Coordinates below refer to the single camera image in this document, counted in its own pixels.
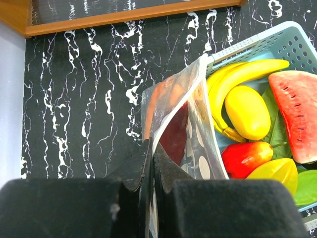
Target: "yellow mango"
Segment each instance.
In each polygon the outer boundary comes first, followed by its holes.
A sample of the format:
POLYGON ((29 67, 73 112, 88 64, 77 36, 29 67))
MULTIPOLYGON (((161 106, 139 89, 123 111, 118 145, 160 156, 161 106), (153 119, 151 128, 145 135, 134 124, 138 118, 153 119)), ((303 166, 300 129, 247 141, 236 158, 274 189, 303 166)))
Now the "yellow mango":
POLYGON ((261 140, 268 134, 271 126, 269 112, 263 98, 253 88, 243 85, 232 88, 224 105, 233 126, 242 137, 261 140))

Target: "wooden frame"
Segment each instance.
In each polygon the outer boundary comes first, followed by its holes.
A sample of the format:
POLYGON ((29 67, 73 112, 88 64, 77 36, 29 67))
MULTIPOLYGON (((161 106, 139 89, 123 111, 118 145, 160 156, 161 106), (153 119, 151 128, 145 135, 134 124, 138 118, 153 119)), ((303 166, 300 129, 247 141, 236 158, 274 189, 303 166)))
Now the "wooden frame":
POLYGON ((129 11, 114 12, 97 16, 77 18, 41 25, 27 24, 30 21, 28 0, 0 0, 0 19, 25 37, 43 35, 53 32, 75 30, 85 27, 113 24, 164 15, 185 13, 225 6, 241 6, 248 0, 192 0, 160 6, 146 7, 129 11))

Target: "basket handle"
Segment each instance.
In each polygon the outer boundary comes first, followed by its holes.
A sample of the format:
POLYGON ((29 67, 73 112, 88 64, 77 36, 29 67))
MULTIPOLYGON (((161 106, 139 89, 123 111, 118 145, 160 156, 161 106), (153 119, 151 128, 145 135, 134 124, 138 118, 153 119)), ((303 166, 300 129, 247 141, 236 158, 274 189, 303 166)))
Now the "basket handle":
POLYGON ((258 35, 254 35, 244 41, 241 41, 233 46, 230 46, 218 53, 212 55, 214 59, 214 63, 218 63, 219 61, 226 59, 230 56, 236 55, 237 53, 255 46, 260 41, 258 35))

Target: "banana bunch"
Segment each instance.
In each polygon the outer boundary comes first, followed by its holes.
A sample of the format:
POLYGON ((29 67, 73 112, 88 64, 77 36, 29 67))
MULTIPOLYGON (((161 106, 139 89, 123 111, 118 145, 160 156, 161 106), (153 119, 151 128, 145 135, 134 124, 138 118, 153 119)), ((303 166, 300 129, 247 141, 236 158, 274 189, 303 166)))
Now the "banana bunch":
POLYGON ((246 139, 230 128, 222 118, 221 109, 225 97, 233 87, 240 83, 263 78, 288 66, 289 62, 286 60, 263 59, 233 63, 212 74, 207 80, 207 87, 215 130, 234 141, 245 142, 246 139))

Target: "plastic bag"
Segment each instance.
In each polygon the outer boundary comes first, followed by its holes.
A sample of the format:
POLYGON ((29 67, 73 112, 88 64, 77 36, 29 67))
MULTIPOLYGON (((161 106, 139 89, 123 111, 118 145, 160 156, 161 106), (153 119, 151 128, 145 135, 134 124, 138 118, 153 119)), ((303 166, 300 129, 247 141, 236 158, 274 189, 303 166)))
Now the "plastic bag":
POLYGON ((208 100, 206 54, 142 94, 143 139, 160 142, 181 168, 195 179, 228 179, 208 100))

